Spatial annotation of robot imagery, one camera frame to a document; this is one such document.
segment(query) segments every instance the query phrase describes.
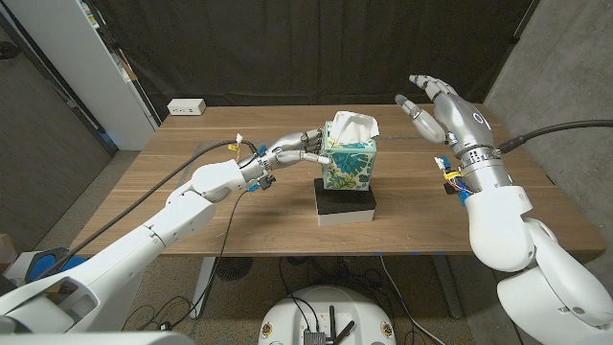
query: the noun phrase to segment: table top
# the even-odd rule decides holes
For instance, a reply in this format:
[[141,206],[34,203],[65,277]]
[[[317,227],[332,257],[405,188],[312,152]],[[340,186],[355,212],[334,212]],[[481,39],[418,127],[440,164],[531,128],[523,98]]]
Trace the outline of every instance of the table top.
[[[432,111],[432,104],[422,104]],[[511,135],[486,107],[496,143]],[[372,187],[376,209],[372,222],[318,226],[313,179],[321,167],[302,162],[274,171],[271,188],[245,195],[238,204],[224,256],[470,254],[468,217],[457,197],[443,189],[443,175],[433,157],[453,158],[444,145],[421,139],[406,114],[396,105],[305,105],[208,107],[201,116],[169,116],[132,163],[72,246],[121,213],[197,150],[232,140],[239,132],[259,146],[296,131],[322,127],[339,110],[374,116],[379,124]],[[159,212],[170,192],[204,164],[236,157],[234,151],[214,149],[198,158],[162,186],[132,213],[79,253],[92,256]],[[525,216],[545,222],[560,244],[573,254],[594,258],[605,249],[599,231],[577,210],[524,150],[503,157],[516,185],[524,187],[534,209]],[[233,193],[217,207],[208,226],[169,246],[163,255],[218,256]]]

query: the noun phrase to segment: power strip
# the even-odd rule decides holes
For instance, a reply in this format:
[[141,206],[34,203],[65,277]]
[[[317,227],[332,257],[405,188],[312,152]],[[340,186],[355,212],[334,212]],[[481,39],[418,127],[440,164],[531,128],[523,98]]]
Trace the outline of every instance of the power strip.
[[167,107],[171,115],[202,115],[207,105],[203,99],[172,99]]

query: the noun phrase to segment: concrete wall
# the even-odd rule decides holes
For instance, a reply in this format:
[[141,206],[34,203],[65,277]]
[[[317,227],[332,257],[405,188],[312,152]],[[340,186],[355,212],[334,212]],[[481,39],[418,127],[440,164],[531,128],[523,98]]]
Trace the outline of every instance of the concrete wall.
[[[512,134],[613,119],[612,3],[540,1],[486,99]],[[524,148],[602,231],[609,249],[587,266],[613,293],[613,128],[548,134]]]

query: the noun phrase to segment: tissue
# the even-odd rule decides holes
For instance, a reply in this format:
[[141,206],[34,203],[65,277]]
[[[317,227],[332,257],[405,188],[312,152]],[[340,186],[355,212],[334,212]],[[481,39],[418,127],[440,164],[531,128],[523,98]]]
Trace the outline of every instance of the tissue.
[[350,111],[338,111],[329,130],[333,144],[364,143],[379,135],[379,127],[372,116]]

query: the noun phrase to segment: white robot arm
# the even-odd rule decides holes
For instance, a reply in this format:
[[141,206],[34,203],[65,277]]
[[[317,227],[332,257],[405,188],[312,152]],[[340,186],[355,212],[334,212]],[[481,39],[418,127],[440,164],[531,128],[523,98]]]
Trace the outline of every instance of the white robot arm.
[[467,194],[477,258],[507,272],[537,264],[499,283],[498,297],[510,318],[545,344],[613,343],[613,300],[545,224],[522,218],[533,206],[524,189],[513,186],[486,118],[444,81],[410,80],[434,102],[436,120],[402,95],[396,101],[425,139],[445,143],[461,160],[457,172],[445,175],[455,176],[453,184]]
[[119,331],[123,321],[112,321],[108,306],[133,277],[166,247],[206,226],[231,192],[266,189],[275,181],[271,171],[301,160],[328,164],[327,157],[314,153],[321,137],[321,129],[290,134],[239,163],[198,168],[158,214],[87,262],[0,297],[0,326],[5,330],[12,324],[11,333],[34,334]]

